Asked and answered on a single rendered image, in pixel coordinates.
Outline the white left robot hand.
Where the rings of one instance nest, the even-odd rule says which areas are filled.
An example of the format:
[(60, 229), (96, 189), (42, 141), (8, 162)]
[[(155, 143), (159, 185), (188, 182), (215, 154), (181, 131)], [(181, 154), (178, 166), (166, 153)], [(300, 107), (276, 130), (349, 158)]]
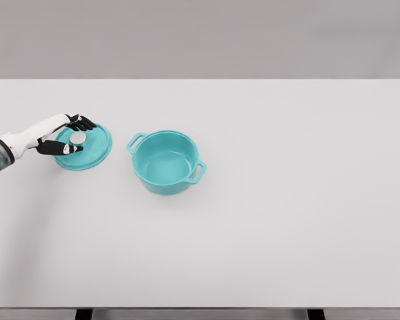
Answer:
[(52, 116), (26, 130), (29, 138), (27, 148), (36, 149), (42, 155), (52, 156), (65, 156), (82, 151), (82, 147), (47, 139), (52, 133), (63, 127), (73, 131), (88, 131), (96, 128), (96, 124), (80, 114)]

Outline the teal pot lid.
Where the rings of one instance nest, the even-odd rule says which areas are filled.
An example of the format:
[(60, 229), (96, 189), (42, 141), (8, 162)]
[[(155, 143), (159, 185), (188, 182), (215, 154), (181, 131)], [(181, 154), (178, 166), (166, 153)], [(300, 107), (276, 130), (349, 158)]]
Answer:
[(83, 150), (64, 156), (53, 156), (53, 160), (60, 167), (72, 171), (90, 169), (108, 156), (112, 147), (110, 132), (102, 125), (96, 124), (93, 130), (82, 131), (85, 140), (81, 146)]

